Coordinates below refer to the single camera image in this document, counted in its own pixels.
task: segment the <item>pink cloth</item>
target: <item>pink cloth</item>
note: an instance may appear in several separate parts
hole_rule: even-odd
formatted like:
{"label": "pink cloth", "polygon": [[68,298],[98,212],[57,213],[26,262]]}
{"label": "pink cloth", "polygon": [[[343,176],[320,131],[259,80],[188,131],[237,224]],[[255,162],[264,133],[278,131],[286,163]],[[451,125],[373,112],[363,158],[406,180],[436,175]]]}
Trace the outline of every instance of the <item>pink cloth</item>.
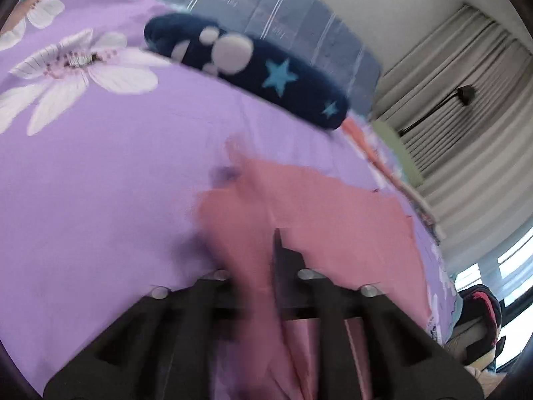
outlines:
{"label": "pink cloth", "polygon": [[[272,239],[303,254],[308,267],[337,285],[377,284],[421,327],[431,315],[412,222],[394,197],[350,187],[306,167],[249,159],[233,152],[240,174],[205,193],[199,217],[215,254],[226,264],[248,317],[241,325],[243,366],[251,398],[311,400],[316,392],[313,325],[282,328],[271,285]],[[368,398],[363,332],[348,322]]]}

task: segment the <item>metal screw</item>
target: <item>metal screw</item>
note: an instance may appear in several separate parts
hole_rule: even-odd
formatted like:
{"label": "metal screw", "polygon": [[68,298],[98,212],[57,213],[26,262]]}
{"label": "metal screw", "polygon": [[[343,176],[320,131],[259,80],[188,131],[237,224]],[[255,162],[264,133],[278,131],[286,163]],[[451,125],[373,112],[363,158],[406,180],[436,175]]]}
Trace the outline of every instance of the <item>metal screw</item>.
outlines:
{"label": "metal screw", "polygon": [[376,286],[372,284],[367,284],[366,286],[361,287],[361,293],[367,298],[375,298],[375,296],[382,295],[383,293]]}
{"label": "metal screw", "polygon": [[226,281],[230,277],[230,273],[224,269],[219,269],[213,273],[213,278],[217,281]]}
{"label": "metal screw", "polygon": [[154,299],[164,299],[167,296],[169,296],[169,289],[166,287],[155,287],[152,289],[152,292],[150,293],[150,296]]}
{"label": "metal screw", "polygon": [[304,281],[310,279],[326,278],[320,272],[316,272],[314,269],[300,269],[298,271],[298,278]]}

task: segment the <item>lavender floral bedding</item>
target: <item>lavender floral bedding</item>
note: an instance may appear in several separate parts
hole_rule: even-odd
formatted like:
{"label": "lavender floral bedding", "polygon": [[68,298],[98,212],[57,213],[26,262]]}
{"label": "lavender floral bedding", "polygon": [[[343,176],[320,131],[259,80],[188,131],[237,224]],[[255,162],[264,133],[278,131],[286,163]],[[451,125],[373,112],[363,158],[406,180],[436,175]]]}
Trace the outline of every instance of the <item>lavender floral bedding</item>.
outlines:
{"label": "lavender floral bedding", "polygon": [[[143,28],[167,11],[41,0],[0,37],[0,339],[22,374],[42,393],[140,296],[214,268],[195,197],[229,164],[233,134],[267,160],[398,197],[427,276],[427,330],[445,340],[455,289],[409,202],[342,132],[147,52]],[[217,376],[219,398],[229,381]]]}

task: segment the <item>black bracket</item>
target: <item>black bracket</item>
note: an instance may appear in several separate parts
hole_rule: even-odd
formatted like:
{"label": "black bracket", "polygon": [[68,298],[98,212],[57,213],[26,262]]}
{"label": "black bracket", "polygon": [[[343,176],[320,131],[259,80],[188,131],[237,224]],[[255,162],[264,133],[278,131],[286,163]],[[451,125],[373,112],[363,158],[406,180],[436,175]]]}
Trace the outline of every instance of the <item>black bracket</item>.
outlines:
{"label": "black bracket", "polygon": [[[362,317],[374,396],[482,400],[481,386],[378,288],[334,285],[274,239],[283,319],[319,318],[318,400],[362,398],[345,320]],[[46,385],[44,400],[209,400],[213,326],[241,313],[227,272],[144,297]]]}

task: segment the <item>navy blue pillow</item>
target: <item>navy blue pillow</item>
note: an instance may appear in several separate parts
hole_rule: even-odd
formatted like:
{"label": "navy blue pillow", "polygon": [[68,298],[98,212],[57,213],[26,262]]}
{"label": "navy blue pillow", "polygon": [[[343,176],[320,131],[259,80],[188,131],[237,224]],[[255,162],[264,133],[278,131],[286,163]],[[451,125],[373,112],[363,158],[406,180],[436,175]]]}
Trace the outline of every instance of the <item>navy blue pillow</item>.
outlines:
{"label": "navy blue pillow", "polygon": [[186,13],[150,19],[148,48],[207,72],[326,129],[336,129],[350,104],[320,71],[270,42],[227,32],[217,21]]}

